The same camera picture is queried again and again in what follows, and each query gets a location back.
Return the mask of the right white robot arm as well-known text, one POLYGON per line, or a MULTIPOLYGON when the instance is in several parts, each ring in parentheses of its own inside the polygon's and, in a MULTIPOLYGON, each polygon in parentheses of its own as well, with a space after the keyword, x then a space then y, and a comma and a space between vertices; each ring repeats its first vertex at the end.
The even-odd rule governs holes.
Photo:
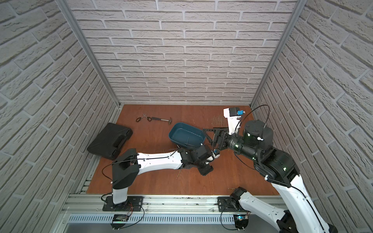
POLYGON ((260 120, 245 123, 243 134, 233 128, 213 128, 209 142, 219 151, 230 149, 253 161, 254 169, 280 194, 287 209, 275 208, 238 187, 230 195, 229 208, 248 211, 262 218, 281 233, 336 233, 313 204, 300 170, 287 152, 273 146, 274 132, 260 120))

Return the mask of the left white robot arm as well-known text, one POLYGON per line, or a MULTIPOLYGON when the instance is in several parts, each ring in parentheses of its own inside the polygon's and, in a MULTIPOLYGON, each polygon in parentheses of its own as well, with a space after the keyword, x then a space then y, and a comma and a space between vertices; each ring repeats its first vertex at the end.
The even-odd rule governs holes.
POLYGON ((128 188, 136 177, 156 170, 184 170, 197 168, 202 176, 213 171, 210 165, 220 156, 219 150, 211 150, 207 145, 194 149, 178 148, 173 152, 147 154, 136 149, 127 150, 121 158, 110 164, 112 168, 112 203, 127 204, 128 188))

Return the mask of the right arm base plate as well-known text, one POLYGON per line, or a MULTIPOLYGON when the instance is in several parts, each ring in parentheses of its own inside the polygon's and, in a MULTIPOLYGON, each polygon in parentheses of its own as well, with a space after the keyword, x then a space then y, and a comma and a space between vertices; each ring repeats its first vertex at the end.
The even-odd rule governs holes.
POLYGON ((244 210, 241 209, 241 206, 233 201, 228 196, 220 196, 217 197, 217 205, 219 212, 227 211, 227 212, 243 212, 244 210))

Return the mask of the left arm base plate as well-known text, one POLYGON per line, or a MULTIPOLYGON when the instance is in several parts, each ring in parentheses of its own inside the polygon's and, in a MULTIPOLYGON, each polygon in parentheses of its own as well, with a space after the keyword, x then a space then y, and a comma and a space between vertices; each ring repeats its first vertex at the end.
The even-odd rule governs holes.
POLYGON ((113 203, 113 197, 107 196, 104 201, 104 212, 129 212, 131 208, 134 212, 141 212, 143 196, 129 196, 127 200, 120 204, 113 203))

